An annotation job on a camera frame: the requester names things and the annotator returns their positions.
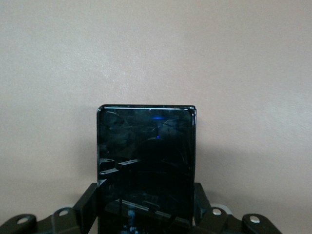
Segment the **glossy black screen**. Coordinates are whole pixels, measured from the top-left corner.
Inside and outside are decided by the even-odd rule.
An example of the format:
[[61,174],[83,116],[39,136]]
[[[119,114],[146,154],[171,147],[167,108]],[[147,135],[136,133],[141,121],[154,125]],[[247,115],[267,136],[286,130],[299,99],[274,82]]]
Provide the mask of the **glossy black screen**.
[[195,115],[193,106],[99,108],[99,233],[187,233],[193,217]]

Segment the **phone screen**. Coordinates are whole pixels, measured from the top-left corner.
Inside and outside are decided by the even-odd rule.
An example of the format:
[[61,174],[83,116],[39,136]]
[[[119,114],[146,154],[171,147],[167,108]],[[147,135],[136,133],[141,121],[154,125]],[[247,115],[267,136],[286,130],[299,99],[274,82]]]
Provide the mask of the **phone screen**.
[[194,106],[97,112],[100,234],[183,234],[192,226]]

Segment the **cracked screen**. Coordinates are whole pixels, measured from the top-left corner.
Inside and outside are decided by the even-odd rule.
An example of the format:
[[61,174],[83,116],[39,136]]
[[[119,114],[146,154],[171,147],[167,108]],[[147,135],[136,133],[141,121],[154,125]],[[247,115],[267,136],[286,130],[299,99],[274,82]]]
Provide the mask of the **cracked screen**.
[[188,232],[194,199],[193,106],[101,106],[97,151],[99,233]]

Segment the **black smartphone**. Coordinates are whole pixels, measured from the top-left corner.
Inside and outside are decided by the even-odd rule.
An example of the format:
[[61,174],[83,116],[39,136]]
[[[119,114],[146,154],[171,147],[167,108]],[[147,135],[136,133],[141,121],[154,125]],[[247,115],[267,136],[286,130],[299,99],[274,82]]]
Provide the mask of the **black smartphone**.
[[97,112],[99,234],[186,234],[193,220],[194,106]]

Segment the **wall surface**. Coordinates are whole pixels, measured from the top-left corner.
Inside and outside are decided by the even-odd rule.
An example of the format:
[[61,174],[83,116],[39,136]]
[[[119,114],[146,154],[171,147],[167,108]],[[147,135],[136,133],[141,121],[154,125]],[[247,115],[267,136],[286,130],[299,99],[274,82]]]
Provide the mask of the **wall surface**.
[[210,201],[310,234],[311,12],[290,0],[0,0],[0,223],[45,218],[96,181],[98,106],[192,104]]

